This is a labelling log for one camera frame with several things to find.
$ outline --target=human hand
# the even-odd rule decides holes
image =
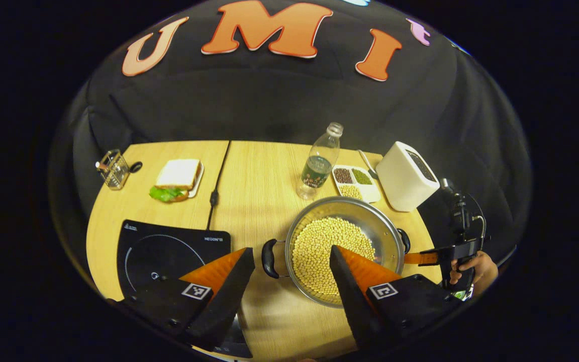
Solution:
[[[457,281],[461,278],[461,273],[457,272],[457,259],[453,260],[450,265],[452,266],[452,270],[450,271],[450,284],[457,284]],[[481,250],[477,252],[476,257],[460,265],[459,271],[464,271],[472,267],[475,268],[473,284],[477,284],[484,275],[492,276],[494,274],[495,277],[497,276],[497,265],[487,253]]]

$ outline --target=black induction stove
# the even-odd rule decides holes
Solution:
[[[118,242],[117,268],[125,298],[160,278],[179,278],[231,252],[225,231],[183,229],[124,220]],[[211,352],[251,358],[238,316],[225,341]]]

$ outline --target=bottle cap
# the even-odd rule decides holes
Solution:
[[[332,137],[341,137],[343,135],[343,126],[336,122],[331,122],[328,126],[328,134]]]

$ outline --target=black pot handle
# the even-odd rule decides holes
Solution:
[[[271,239],[262,246],[262,269],[265,271],[265,274],[275,279],[278,279],[280,275],[274,270],[274,252],[271,248],[273,248],[277,242],[285,243],[285,241]]]
[[[404,254],[408,254],[410,251],[410,238],[403,229],[397,229],[397,232],[399,232],[399,236],[402,237],[402,243],[404,243]]]

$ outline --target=power cord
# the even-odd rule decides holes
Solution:
[[[216,187],[214,188],[213,192],[211,192],[211,197],[209,197],[211,209],[209,210],[209,219],[207,220],[207,231],[209,231],[209,226],[211,225],[211,215],[214,213],[214,207],[218,204],[218,183],[220,183],[220,176],[223,174],[223,168],[225,167],[225,160],[227,160],[227,153],[229,152],[230,146],[232,146],[232,140],[229,140],[227,144],[225,156],[223,156],[223,164],[220,166],[220,171],[218,172],[218,179],[216,179]]]

